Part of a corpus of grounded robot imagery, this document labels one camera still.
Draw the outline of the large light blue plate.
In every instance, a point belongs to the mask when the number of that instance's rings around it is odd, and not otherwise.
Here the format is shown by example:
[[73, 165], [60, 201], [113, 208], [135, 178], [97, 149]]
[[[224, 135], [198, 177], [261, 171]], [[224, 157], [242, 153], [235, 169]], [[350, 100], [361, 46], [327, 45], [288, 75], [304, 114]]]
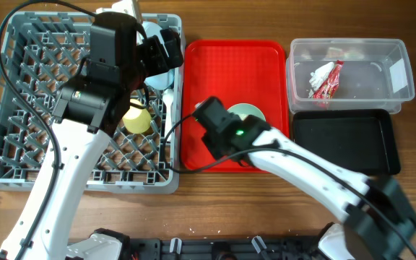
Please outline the large light blue plate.
[[[164, 44], [164, 40], [160, 32], [162, 30], [161, 26], [157, 23], [147, 21], [144, 21], [142, 25], [148, 37], [156, 35], [160, 43], [162, 45]], [[155, 90], [166, 90], [174, 83], [174, 70], [171, 69], [166, 73], [148, 77], [145, 79], [144, 83]]]

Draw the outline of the grey dishwasher rack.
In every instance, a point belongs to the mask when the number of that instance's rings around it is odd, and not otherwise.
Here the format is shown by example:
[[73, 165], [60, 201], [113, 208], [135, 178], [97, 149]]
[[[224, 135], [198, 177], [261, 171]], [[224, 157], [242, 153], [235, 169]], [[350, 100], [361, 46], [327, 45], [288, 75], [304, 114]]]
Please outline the grey dishwasher rack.
[[[81, 12], [18, 12], [4, 35], [0, 73], [0, 189], [29, 191], [44, 161], [49, 139], [41, 122], [23, 107], [31, 104], [47, 124], [52, 123], [59, 87], [87, 55], [92, 18]], [[183, 69], [174, 69], [172, 120], [181, 116]], [[116, 194], [171, 194], [179, 184], [180, 133], [165, 137], [163, 91], [132, 97], [148, 102], [150, 128], [132, 134], [119, 126], [87, 181], [89, 191]]]

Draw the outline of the white napkin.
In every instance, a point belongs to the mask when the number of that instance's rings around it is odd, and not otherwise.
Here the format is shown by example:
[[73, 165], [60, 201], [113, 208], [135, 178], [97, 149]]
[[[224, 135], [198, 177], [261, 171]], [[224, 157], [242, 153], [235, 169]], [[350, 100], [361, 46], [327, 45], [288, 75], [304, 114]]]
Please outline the white napkin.
[[317, 92], [317, 90], [322, 86], [324, 81], [328, 78], [330, 72], [334, 68], [335, 63], [329, 62], [319, 68], [317, 68], [314, 72], [311, 72], [311, 78], [309, 79], [309, 83], [311, 84], [311, 89], [309, 90], [309, 98], [313, 97], [313, 94]]

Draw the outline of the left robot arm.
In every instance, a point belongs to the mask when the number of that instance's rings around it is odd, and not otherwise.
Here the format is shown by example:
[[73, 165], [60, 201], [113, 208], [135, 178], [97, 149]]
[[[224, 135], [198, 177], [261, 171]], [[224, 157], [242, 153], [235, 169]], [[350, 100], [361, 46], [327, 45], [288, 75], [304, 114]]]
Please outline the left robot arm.
[[148, 35], [123, 12], [95, 15], [90, 53], [59, 90], [50, 145], [0, 259], [66, 259], [74, 215], [89, 176], [148, 77], [183, 64], [180, 35]]

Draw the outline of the black plastic tray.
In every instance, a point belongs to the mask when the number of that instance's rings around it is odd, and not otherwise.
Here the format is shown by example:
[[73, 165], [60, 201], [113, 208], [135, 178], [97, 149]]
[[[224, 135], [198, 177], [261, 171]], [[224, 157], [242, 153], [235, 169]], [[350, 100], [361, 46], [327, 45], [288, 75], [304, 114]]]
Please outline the black plastic tray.
[[401, 163], [388, 111], [302, 111], [293, 116], [293, 138], [304, 149], [368, 176], [396, 175]]

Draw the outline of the clear plastic bin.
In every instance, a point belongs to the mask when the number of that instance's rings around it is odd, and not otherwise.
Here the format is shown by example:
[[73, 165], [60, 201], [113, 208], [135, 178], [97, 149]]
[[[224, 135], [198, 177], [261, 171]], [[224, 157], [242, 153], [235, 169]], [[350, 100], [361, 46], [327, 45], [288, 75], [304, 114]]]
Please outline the clear plastic bin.
[[[342, 61], [339, 87], [329, 99], [314, 98], [310, 83], [323, 66]], [[390, 38], [297, 38], [286, 61], [290, 112], [384, 109], [398, 113], [415, 97], [404, 42]]]

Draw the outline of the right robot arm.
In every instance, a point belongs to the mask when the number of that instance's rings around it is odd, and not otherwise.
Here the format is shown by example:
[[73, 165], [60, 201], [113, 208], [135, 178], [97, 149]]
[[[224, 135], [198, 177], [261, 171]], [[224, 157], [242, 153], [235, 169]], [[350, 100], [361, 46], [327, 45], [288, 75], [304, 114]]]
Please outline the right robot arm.
[[217, 97], [192, 113], [217, 163], [242, 162], [284, 179], [326, 207], [338, 220], [319, 239], [329, 259], [398, 259], [411, 243], [416, 212], [391, 176], [370, 178], [300, 147], [266, 121], [227, 111]]

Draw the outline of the red snack wrapper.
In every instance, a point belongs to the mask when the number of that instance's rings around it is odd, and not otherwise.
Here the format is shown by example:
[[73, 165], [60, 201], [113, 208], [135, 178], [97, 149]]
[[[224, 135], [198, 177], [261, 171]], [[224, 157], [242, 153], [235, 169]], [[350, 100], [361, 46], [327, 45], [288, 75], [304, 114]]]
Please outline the red snack wrapper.
[[316, 100], [317, 105], [322, 108], [329, 107], [329, 100], [331, 100], [335, 92], [339, 88], [339, 76], [344, 65], [343, 61], [335, 61], [334, 68], [330, 72], [328, 78], [324, 81], [322, 86], [313, 94], [312, 99]]

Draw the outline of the white plastic spoon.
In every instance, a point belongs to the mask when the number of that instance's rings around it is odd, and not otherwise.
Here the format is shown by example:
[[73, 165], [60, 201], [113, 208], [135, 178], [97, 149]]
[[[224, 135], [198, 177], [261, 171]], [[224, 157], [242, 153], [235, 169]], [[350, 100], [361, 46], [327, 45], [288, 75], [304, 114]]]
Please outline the white plastic spoon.
[[162, 94], [162, 100], [166, 108], [165, 118], [165, 140], [169, 142], [171, 140], [170, 130], [172, 128], [172, 105], [173, 105], [174, 94], [173, 90], [168, 88]]

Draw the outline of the yellow plastic cup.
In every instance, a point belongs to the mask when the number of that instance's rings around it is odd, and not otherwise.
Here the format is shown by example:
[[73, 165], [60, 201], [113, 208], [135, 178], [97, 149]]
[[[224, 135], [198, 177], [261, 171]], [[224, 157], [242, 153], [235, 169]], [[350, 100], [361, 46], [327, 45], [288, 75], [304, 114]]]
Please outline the yellow plastic cup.
[[152, 117], [150, 112], [144, 108], [131, 106], [124, 114], [122, 121], [126, 130], [132, 134], [142, 134], [150, 128]]

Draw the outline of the green bowl with food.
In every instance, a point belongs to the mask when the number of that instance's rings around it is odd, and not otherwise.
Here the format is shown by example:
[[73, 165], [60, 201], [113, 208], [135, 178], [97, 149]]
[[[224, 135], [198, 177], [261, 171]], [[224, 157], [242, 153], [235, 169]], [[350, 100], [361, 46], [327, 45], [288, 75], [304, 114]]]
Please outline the green bowl with food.
[[232, 105], [227, 111], [238, 115], [242, 120], [244, 120], [247, 116], [256, 116], [263, 121], [266, 120], [261, 110], [249, 103], [238, 103]]

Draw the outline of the red plastic tray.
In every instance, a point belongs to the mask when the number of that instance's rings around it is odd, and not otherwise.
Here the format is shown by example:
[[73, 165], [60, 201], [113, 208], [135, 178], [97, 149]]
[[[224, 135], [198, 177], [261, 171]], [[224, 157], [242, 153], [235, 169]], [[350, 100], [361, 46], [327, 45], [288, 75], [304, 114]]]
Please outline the red plastic tray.
[[196, 40], [186, 49], [182, 116], [210, 96], [226, 108], [256, 106], [266, 121], [290, 133], [285, 51], [271, 40]]

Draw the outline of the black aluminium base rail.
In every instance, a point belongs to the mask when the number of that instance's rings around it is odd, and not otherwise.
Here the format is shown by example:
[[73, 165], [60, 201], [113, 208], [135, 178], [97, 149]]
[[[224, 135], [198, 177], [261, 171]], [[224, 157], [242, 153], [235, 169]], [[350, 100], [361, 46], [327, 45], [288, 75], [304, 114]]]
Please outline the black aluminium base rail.
[[117, 253], [106, 253], [105, 244], [94, 251], [68, 247], [67, 259], [325, 259], [313, 236], [280, 239], [171, 240], [124, 238]]

